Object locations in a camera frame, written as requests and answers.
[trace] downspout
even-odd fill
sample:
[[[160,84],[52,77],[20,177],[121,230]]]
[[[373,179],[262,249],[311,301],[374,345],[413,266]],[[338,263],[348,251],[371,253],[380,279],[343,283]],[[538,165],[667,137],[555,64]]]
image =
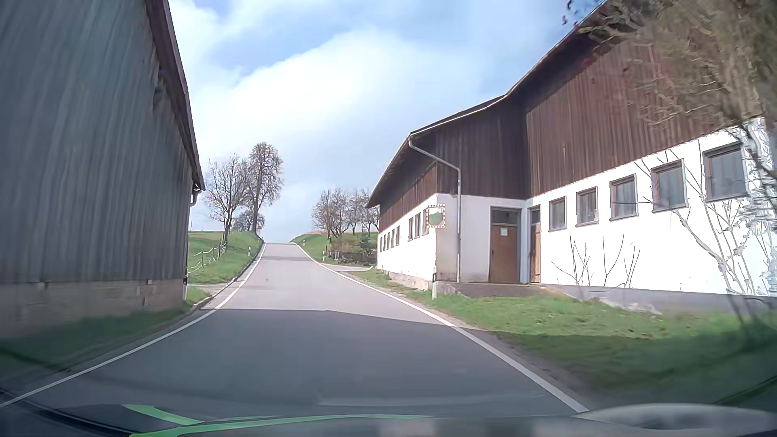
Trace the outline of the downspout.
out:
[[[458,181],[456,183],[456,194],[458,195],[458,201],[456,202],[456,282],[458,283],[462,281],[462,169],[442,158],[432,155],[426,150],[418,149],[413,145],[413,141],[410,139],[412,136],[413,134],[407,136],[407,145],[411,149],[434,159],[438,163],[443,163],[444,165],[451,167],[453,170],[456,170],[458,176]]]
[[[192,201],[189,202],[189,208],[192,208],[194,205],[197,204],[197,195],[200,193],[199,189],[192,190]]]

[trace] road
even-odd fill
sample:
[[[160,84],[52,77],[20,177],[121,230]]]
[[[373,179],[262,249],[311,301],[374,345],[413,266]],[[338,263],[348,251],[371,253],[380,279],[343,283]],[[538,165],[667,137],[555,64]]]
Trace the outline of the road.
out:
[[[145,404],[213,418],[573,413],[481,345],[295,245],[267,244],[196,316],[204,318],[25,401],[81,408],[95,419],[99,408],[85,406]]]

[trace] gray wooden wall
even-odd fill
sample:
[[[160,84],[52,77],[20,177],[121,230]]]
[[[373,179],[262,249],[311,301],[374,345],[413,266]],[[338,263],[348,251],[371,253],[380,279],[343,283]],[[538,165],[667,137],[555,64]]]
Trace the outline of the gray wooden wall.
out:
[[[158,69],[143,0],[0,1],[0,283],[183,277],[192,169]]]

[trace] rope fence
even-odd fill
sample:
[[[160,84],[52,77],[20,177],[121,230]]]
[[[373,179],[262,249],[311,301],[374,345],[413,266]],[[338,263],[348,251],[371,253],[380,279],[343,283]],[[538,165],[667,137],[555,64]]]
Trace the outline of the rope fence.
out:
[[[191,274],[192,272],[200,270],[201,268],[205,268],[205,266],[218,261],[221,258],[221,255],[223,255],[226,251],[227,243],[222,241],[219,244],[213,246],[210,250],[205,250],[197,252],[194,255],[189,255],[189,258],[199,257],[200,260],[197,262],[197,264],[194,265],[194,267],[187,268],[186,273]]]

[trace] white wall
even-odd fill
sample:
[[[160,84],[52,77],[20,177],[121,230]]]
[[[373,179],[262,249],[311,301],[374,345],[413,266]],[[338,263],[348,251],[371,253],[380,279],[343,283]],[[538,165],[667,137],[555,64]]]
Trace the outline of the white wall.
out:
[[[463,196],[462,203],[462,281],[488,282],[491,261],[491,208],[525,209],[526,201],[505,198],[485,198],[481,196]],[[452,253],[452,278],[456,279],[456,197],[450,194],[440,194],[440,203],[445,203],[446,215],[451,218],[445,229],[441,230],[437,243],[437,257],[442,253]],[[521,245],[524,233],[521,233]],[[447,271],[437,262],[437,271]]]
[[[435,241],[437,238],[437,229],[429,229],[429,233],[422,235],[418,238],[414,238],[410,241],[407,240],[407,221],[410,217],[414,217],[419,212],[423,217],[423,210],[428,205],[437,204],[438,194],[432,195],[430,198],[422,202],[420,205],[413,208],[411,212],[405,214],[400,220],[387,226],[378,235],[378,245],[380,245],[380,239],[384,235],[391,235],[392,229],[399,226],[399,246],[390,247],[389,249],[378,252],[378,268],[385,271],[393,271],[394,273],[407,274],[409,276],[415,276],[427,281],[431,281],[432,273],[434,271],[435,257]]]
[[[726,282],[718,269],[718,262],[697,243],[691,231],[699,240],[715,251],[727,251],[726,243],[721,238],[722,229],[717,217],[712,214],[713,225],[710,225],[702,198],[694,186],[699,183],[704,187],[702,178],[702,160],[700,151],[734,142],[735,138],[718,132],[691,142],[677,145],[664,152],[655,153],[644,159],[599,173],[596,176],[578,181],[566,187],[544,193],[527,201],[527,206],[541,205],[542,242],[541,242],[541,282],[546,284],[574,285],[575,281],[568,274],[573,273],[573,254],[570,249],[570,237],[580,253],[576,254],[578,275],[582,271],[581,258],[588,257],[588,275],[579,285],[605,285],[605,271],[612,267],[607,277],[607,286],[618,286],[626,282],[626,269],[632,263],[632,257],[639,259],[630,287],[678,290],[687,292],[726,292]],[[683,218],[687,218],[688,228],[681,224],[679,217],[672,211],[652,212],[652,189],[647,172],[650,168],[662,163],[684,160],[686,178],[686,197],[688,207],[678,210]],[[636,191],[638,215],[631,218],[610,220],[610,181],[629,175],[636,175]],[[598,189],[598,224],[576,227],[577,196],[576,193],[591,187]],[[549,201],[566,195],[566,229],[549,232]],[[734,211],[738,200],[734,200]],[[715,202],[714,205],[723,213],[726,201]],[[738,225],[734,235],[738,243],[742,243],[747,234],[744,225]],[[528,220],[524,221],[524,235],[528,235]],[[623,248],[618,257],[618,248],[623,238]],[[528,250],[524,248],[528,259]],[[737,272],[741,280],[747,276],[745,268],[750,270],[754,283],[761,284],[758,276],[765,271],[765,255],[754,237],[750,237],[744,248],[742,267]],[[739,291],[735,284],[732,288]]]
[[[437,279],[456,280],[456,202],[458,196],[435,194],[392,223],[380,236],[391,233],[397,225],[402,233],[399,247],[378,253],[378,268],[431,280],[434,266]],[[464,196],[462,203],[462,281],[488,282],[491,252],[491,208],[521,209],[525,220],[525,202],[515,199]],[[407,241],[407,220],[429,205],[445,205],[445,227],[431,228],[429,234]],[[525,245],[521,234],[521,245]],[[522,260],[524,277],[525,260]]]

